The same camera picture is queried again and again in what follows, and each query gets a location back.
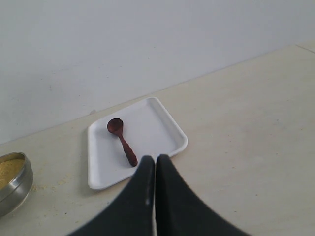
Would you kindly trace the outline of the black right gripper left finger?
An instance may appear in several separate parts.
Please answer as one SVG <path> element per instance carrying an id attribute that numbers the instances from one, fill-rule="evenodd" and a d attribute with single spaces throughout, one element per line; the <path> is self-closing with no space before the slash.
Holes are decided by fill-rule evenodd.
<path id="1" fill-rule="evenodd" d="M 71 236 L 152 236 L 155 162 L 144 156 L 122 192 Z"/>

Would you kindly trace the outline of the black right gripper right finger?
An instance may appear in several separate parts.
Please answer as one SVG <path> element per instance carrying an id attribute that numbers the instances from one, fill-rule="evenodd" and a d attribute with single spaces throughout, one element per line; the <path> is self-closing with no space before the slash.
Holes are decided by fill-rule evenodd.
<path id="1" fill-rule="evenodd" d="M 156 222 L 159 236 L 248 235 L 209 208 L 166 154 L 156 163 Z"/>

